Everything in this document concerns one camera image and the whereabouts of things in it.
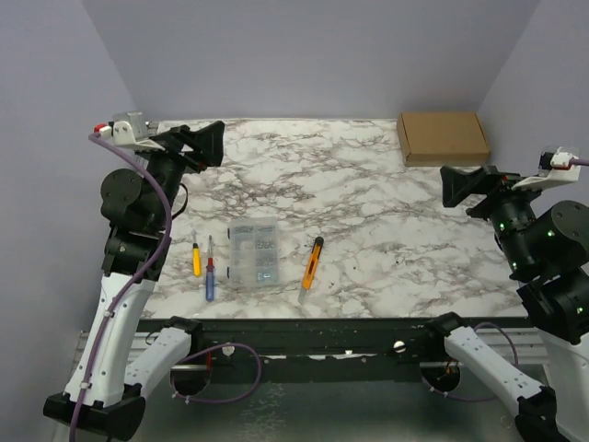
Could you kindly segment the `brown cardboard express box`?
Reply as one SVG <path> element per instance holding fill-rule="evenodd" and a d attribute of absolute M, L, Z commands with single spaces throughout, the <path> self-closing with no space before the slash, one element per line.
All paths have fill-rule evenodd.
<path fill-rule="evenodd" d="M 480 166 L 491 150 L 475 112 L 402 112 L 398 140 L 407 167 Z"/>

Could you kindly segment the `orange utility knife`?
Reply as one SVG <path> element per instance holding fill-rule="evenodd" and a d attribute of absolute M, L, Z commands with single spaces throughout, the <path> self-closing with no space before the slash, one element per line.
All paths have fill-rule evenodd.
<path fill-rule="evenodd" d="M 319 257 L 323 250 L 323 246 L 324 239 L 322 237 L 316 237 L 305 269 L 301 289 L 298 296 L 298 302 L 301 305 L 305 303 L 307 293 L 310 290 L 311 285 L 314 281 L 315 273 L 318 267 Z"/>

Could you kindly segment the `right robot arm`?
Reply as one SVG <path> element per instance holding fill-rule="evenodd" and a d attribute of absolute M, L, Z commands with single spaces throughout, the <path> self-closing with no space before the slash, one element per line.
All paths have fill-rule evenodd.
<path fill-rule="evenodd" d="M 523 177 L 493 166 L 474 171 L 443 166 L 443 205 L 472 194 L 482 200 L 468 216 L 492 224 L 511 279 L 549 357 L 550 385 L 525 375 L 450 312 L 427 322 L 422 348 L 431 360 L 450 357 L 467 367 L 508 408 L 525 441 L 588 438 L 588 208 L 554 204 L 542 216 L 531 208 L 543 191 L 576 180 L 579 170 L 551 168 Z"/>

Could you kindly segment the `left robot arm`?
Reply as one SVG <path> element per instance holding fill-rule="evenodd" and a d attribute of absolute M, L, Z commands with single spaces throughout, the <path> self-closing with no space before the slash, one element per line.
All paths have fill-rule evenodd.
<path fill-rule="evenodd" d="M 96 126 L 89 136 L 128 166 L 112 171 L 100 188 L 100 212 L 110 233 L 84 352 L 64 390 L 43 406 L 45 416 L 68 426 L 70 440 L 80 430 L 109 441 L 130 440 L 160 380 L 179 361 L 201 357 L 202 324 L 173 317 L 137 359 L 128 360 L 166 261 L 182 178 L 222 164 L 224 133 L 222 121 L 196 131 L 181 125 L 150 135 L 144 124 L 118 120 Z"/>

